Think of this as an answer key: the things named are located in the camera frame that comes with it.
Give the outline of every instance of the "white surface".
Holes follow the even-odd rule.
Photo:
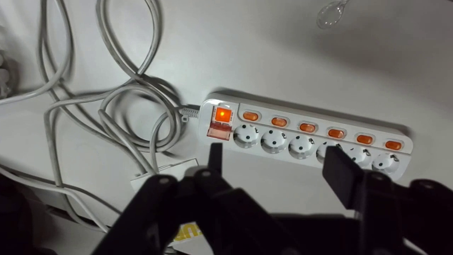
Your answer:
[[[183,161],[181,164],[175,164],[175,166],[169,166],[165,169],[159,169],[158,173],[161,174],[168,174],[175,177],[176,180],[182,180],[185,170],[198,166],[196,160],[188,160]],[[151,173],[145,173],[145,174],[140,174],[137,177],[134,177],[132,180],[130,180],[130,186],[134,191],[138,191],[141,188],[141,186],[144,184],[144,181],[151,177]]]
[[[406,125],[414,150],[401,183],[428,177],[453,187],[453,4],[352,1],[338,27],[325,33],[315,27],[315,16],[326,1],[164,0],[162,42],[148,74],[172,84],[189,103],[200,103],[213,88],[224,86]],[[66,3],[76,42],[70,89],[97,91],[123,82],[125,75],[101,44],[94,1]],[[144,3],[113,0],[110,6],[118,41],[135,62],[141,61],[149,41]],[[21,84],[40,82],[35,58],[36,8],[38,1],[0,1],[0,47],[19,64]],[[62,24],[52,27],[57,40]],[[60,57],[63,44],[56,48]],[[0,133],[1,161],[50,177],[42,129],[49,103],[39,96],[0,108],[0,129],[5,130]],[[157,118],[147,109],[152,108],[138,103],[124,110],[131,113],[131,127],[142,136]],[[174,153],[189,159],[195,146],[195,139],[186,136]],[[127,154],[66,118],[57,125],[57,147],[65,181],[117,207],[127,204],[132,194],[128,180],[138,173]],[[226,177],[246,187],[267,210],[341,208],[321,177],[309,170],[233,152],[224,159]],[[114,220],[100,205],[87,204],[106,222]]]

